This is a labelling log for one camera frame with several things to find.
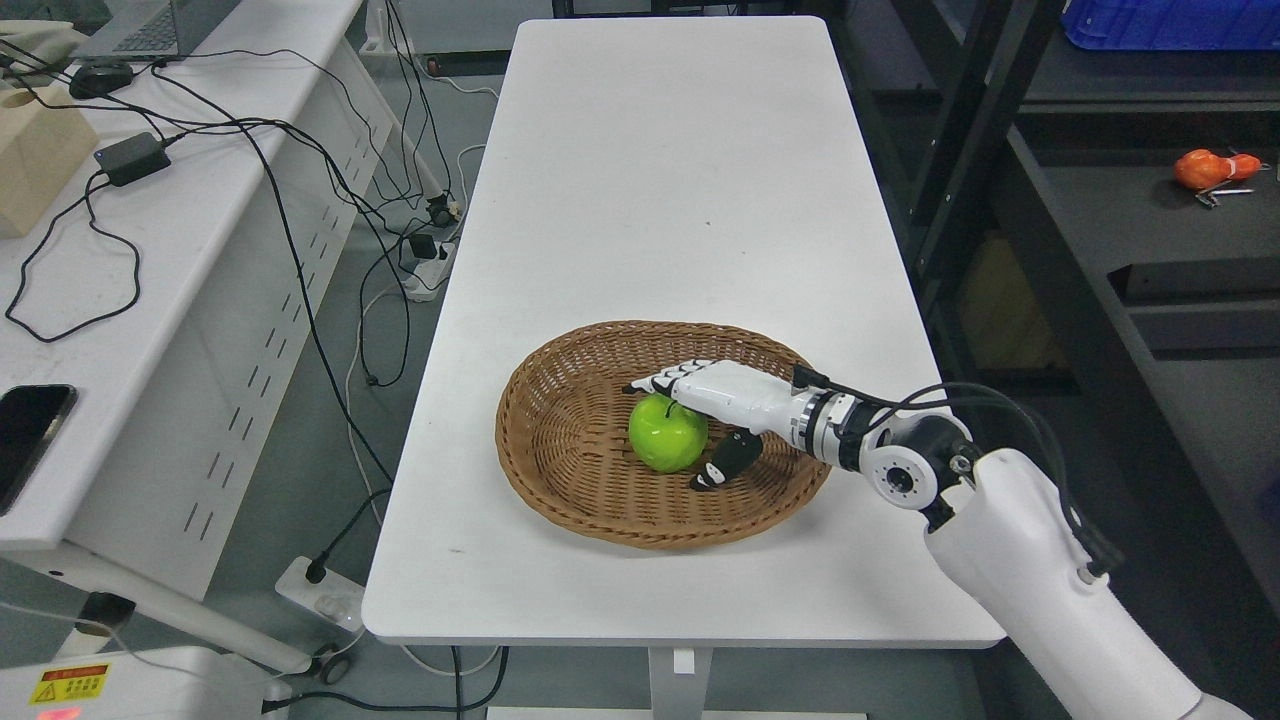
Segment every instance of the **laptop keyboard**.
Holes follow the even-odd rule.
[[[161,51],[178,42],[173,22],[173,5],[165,8],[138,32],[125,37],[115,46],[116,53]]]

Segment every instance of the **laptop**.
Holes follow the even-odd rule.
[[[77,59],[191,55],[239,0],[128,0],[74,53]]]

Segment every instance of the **tabletop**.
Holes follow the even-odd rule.
[[[531,20],[503,82],[364,602],[387,642],[987,647],[915,512],[836,470],[780,525],[646,551],[547,521],[494,416],[573,328],[709,322],[837,382],[937,382],[824,26]]]
[[[325,12],[316,12],[320,5]],[[340,5],[319,0],[243,3],[197,53],[270,53],[288,47],[323,64],[343,41],[357,5],[357,0],[343,0]],[[236,117],[284,119],[298,114],[323,77],[293,55],[188,59],[164,73]],[[179,88],[146,74],[115,95],[180,119],[225,120]],[[148,131],[134,113],[86,110],[84,117],[101,138],[99,147]],[[256,136],[268,158],[283,141],[280,132],[260,131]],[[0,322],[0,392],[19,384],[65,383],[76,386],[79,396],[13,509],[0,518],[0,550],[47,548],[61,539],[262,178],[257,156],[242,138],[192,136],[170,146],[168,154],[173,164],[163,172],[93,196],[99,223],[141,249],[138,304],[52,345],[42,345],[18,325]],[[86,159],[31,234],[0,241],[5,304],[18,287],[22,260],[50,219],[79,199],[96,169],[96,163]],[[32,264],[28,287],[15,310],[42,334],[55,334],[116,307],[132,293],[132,256],[115,241],[93,234],[82,210],[60,220],[49,246]]]

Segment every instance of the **power strip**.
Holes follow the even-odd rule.
[[[430,302],[440,295],[440,291],[444,288],[444,281],[449,277],[449,270],[453,269],[453,258],[457,254],[457,246],[451,245],[445,252],[448,252],[448,256],[443,260],[439,258],[419,260],[413,274],[402,281],[401,284],[404,286],[404,295],[410,300],[413,302]]]
[[[275,592],[339,628],[358,633],[365,626],[360,619],[360,603],[365,600],[364,585],[328,569],[323,580],[311,584],[307,580],[307,565],[311,565],[307,557],[294,560],[275,582]]]

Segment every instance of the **blue plastic bin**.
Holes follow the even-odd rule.
[[[1085,50],[1280,50],[1280,0],[1071,0],[1062,27]]]

